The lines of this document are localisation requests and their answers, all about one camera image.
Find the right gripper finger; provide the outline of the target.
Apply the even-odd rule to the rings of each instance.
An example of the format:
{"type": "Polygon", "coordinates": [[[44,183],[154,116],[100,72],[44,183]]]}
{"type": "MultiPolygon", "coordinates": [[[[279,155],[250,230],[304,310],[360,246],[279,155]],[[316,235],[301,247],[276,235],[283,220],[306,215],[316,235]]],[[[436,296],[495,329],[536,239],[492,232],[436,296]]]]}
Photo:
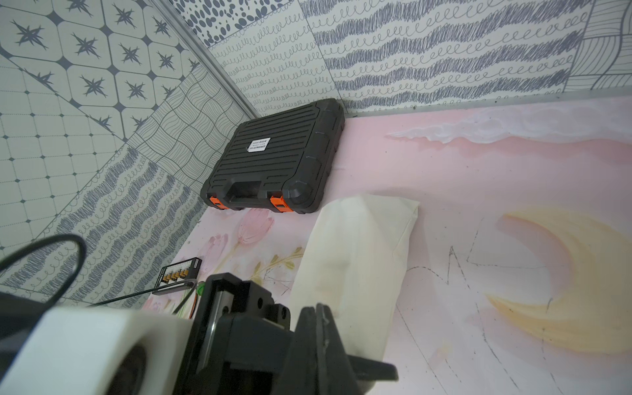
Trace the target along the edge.
{"type": "Polygon", "coordinates": [[[301,310],[283,365],[284,394],[364,394],[372,383],[397,380],[394,365],[346,353],[328,306],[301,310]]]}

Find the cream cloth soil bag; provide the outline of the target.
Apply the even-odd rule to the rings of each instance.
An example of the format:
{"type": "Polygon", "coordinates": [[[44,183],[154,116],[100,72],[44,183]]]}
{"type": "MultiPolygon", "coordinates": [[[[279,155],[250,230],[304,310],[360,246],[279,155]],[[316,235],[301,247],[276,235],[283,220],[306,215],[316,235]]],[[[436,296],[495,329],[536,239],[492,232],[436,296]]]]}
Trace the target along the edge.
{"type": "Polygon", "coordinates": [[[302,309],[324,304],[348,355],[382,361],[418,207],[369,194],[324,206],[291,289],[293,332],[302,309]]]}

